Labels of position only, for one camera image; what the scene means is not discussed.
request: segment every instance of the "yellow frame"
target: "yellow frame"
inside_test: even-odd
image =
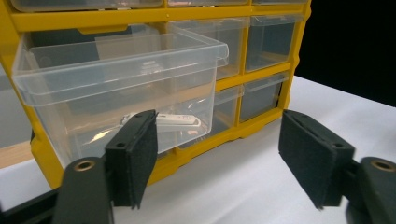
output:
[[[290,78],[283,83],[277,108],[254,119],[239,123],[239,108],[241,104],[241,98],[239,98],[235,127],[212,136],[188,149],[180,150],[175,148],[171,150],[164,158],[157,161],[153,174],[149,180],[149,183],[152,184],[171,175],[178,167],[188,163],[192,158],[205,153],[209,149],[227,141],[248,137],[269,122],[280,118],[282,110],[287,108],[289,104],[290,86],[294,70],[299,62],[298,52],[303,39],[305,22],[311,13],[310,3],[311,0],[308,0],[306,4],[300,5],[253,6],[251,0],[249,0],[247,4],[243,6],[228,7],[167,7],[166,4],[163,4],[161,7],[156,8],[131,10],[23,13],[14,9],[9,3],[9,0],[2,0],[0,1],[0,62],[13,85],[11,78],[12,64],[21,34],[24,32],[77,28],[83,34],[91,34],[123,30],[128,24],[142,22],[220,19],[295,13],[303,14],[304,20],[298,22],[294,29],[290,48],[290,59],[287,63],[281,63],[245,74],[245,58],[248,47],[248,28],[246,28],[244,29],[242,42],[243,50],[241,53],[240,74],[219,80],[216,85],[216,91],[221,91],[258,78],[268,77],[278,72],[288,71]],[[32,153],[44,176],[47,178],[49,185],[52,188],[57,188],[61,185],[64,170],[52,149],[48,137],[45,135],[35,111],[32,107],[24,105],[21,98],[20,101],[35,132],[35,138],[31,144]]]

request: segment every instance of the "black background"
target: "black background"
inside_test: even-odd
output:
[[[393,2],[312,0],[295,75],[396,106]]]

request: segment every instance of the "plastic drawer cabinet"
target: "plastic drawer cabinet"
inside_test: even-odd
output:
[[[229,48],[228,65],[220,67],[216,79],[239,74],[240,55],[242,51],[243,31],[249,25],[248,18],[227,18],[202,21],[172,21],[170,26],[204,35],[227,44]]]
[[[194,118],[183,130],[160,127],[152,184],[288,107],[310,0],[122,3],[0,1],[0,62],[52,188],[67,163],[101,155],[135,112]]]
[[[213,107],[212,129],[210,133],[183,144],[179,146],[179,148],[182,149],[190,147],[196,143],[204,141],[208,137],[222,133],[234,127],[237,100],[243,94],[243,86],[231,87],[229,89],[216,92]]]
[[[306,0],[253,0],[253,5],[304,4]]]
[[[162,0],[11,0],[12,5],[23,12],[71,11],[120,7],[158,7]]]
[[[287,62],[299,14],[252,17],[247,43],[248,72]]]
[[[282,82],[287,79],[288,74],[282,73],[245,83],[239,120],[244,122],[275,108]]]

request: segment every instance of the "white table surface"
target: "white table surface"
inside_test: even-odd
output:
[[[396,161],[396,108],[295,77],[291,110],[318,120],[356,149],[355,160]],[[344,224],[345,207],[317,210],[278,155],[280,119],[223,144],[149,186],[140,210],[115,208],[119,223]],[[0,170],[3,209],[50,190],[35,161]]]

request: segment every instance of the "transparent plastic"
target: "transparent plastic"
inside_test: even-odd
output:
[[[240,6],[248,0],[168,0],[169,7]]]
[[[184,149],[186,147],[190,147],[198,142],[204,141],[208,137],[232,128],[235,125],[237,99],[243,95],[243,86],[231,87],[229,89],[216,92],[213,107],[212,130],[204,136],[179,146],[179,148]]]
[[[22,12],[40,12],[159,7],[163,0],[11,0],[11,3]]]
[[[253,0],[253,5],[305,4],[307,0]]]
[[[216,79],[223,79],[239,74],[242,51],[243,29],[249,25],[248,18],[227,18],[202,21],[172,21],[172,26],[216,39],[228,45],[230,51],[227,66],[218,68]]]
[[[287,62],[294,25],[302,19],[300,14],[251,17],[246,71]]]
[[[210,132],[218,60],[228,57],[219,41],[192,34],[117,35],[33,47],[29,35],[23,39],[12,78],[63,165],[103,155],[125,119],[148,109],[202,123],[158,132],[159,153]],[[184,82],[195,77],[205,82]]]
[[[244,84],[245,93],[242,96],[240,122],[253,119],[275,108],[282,82],[288,78],[287,73],[279,73]]]

